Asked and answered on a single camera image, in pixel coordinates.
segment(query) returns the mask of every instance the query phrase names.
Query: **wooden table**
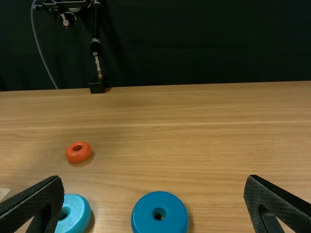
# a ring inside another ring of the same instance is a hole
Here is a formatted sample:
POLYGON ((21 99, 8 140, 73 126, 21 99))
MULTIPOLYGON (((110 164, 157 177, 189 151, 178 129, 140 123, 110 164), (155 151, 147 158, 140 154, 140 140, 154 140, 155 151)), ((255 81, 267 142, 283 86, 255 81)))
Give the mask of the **wooden table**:
POLYGON ((311 201, 311 82, 0 93, 0 185, 50 175, 90 203, 88 232, 130 233, 143 195, 177 195, 190 233, 254 232, 243 200, 257 174, 311 201), (67 162, 74 141, 94 156, 67 162))

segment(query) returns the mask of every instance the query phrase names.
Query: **gray cable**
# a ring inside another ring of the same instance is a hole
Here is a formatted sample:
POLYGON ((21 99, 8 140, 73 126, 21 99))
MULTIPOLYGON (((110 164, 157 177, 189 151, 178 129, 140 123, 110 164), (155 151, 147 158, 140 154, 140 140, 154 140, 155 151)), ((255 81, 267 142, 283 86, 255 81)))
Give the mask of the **gray cable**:
POLYGON ((40 54, 41 60, 42 60, 42 62, 43 62, 43 64, 44 64, 44 67, 45 67, 45 69, 47 70, 47 73, 48 73, 48 75, 49 75, 49 77, 50 77, 50 79, 51 79, 51 81, 52 81, 54 87, 55 87, 56 89, 58 89, 58 86, 56 85, 56 83, 55 83, 55 81, 54 81, 54 79, 53 79, 53 76, 51 75, 50 70, 49 70, 49 68, 48 68, 48 66, 47 66, 47 64, 46 64, 46 62, 45 62, 45 60, 44 60, 44 57, 43 57, 43 54, 42 54, 42 50, 41 50, 40 45, 39 45, 37 33, 36 33, 36 31, 35 31, 35 23, 34 23, 34 4, 35 4, 35 1, 36 1, 36 0, 34 0, 34 1, 33 1, 33 4, 31 5, 31 26, 32 26, 32 28, 33 28, 33 33, 34 33, 34 37, 35 37, 35 43, 37 44, 37 47, 38 47, 38 50, 39 50, 39 54, 40 54))

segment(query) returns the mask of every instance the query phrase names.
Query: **orange ring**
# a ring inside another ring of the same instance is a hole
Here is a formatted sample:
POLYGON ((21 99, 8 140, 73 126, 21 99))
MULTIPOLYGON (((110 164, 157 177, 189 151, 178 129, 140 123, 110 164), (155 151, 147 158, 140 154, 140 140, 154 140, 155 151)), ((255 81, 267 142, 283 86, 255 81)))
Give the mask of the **orange ring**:
POLYGON ((70 163, 80 163, 92 155, 92 148, 87 142, 72 143, 66 149, 66 158, 70 163))

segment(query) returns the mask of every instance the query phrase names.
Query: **light blue ring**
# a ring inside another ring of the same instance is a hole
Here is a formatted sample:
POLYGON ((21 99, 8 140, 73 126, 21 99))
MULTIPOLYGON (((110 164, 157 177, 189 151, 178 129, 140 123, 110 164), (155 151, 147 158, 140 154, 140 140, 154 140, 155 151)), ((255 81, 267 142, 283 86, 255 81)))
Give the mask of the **light blue ring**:
POLYGON ((88 201, 77 194, 66 194, 55 233, 83 233, 91 219, 91 207, 88 201))

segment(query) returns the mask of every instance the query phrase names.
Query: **black curtain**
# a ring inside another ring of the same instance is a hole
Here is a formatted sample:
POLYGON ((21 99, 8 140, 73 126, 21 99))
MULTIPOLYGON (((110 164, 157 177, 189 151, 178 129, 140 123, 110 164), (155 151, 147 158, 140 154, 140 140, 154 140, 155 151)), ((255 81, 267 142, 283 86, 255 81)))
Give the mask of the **black curtain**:
MULTIPOLYGON (((30 21, 32 0, 2 1, 0 90, 52 89, 30 21)), ((310 80, 308 0, 106 0, 101 64, 111 86, 310 80)), ((60 88, 87 87, 93 12, 65 29, 35 12, 60 88)))

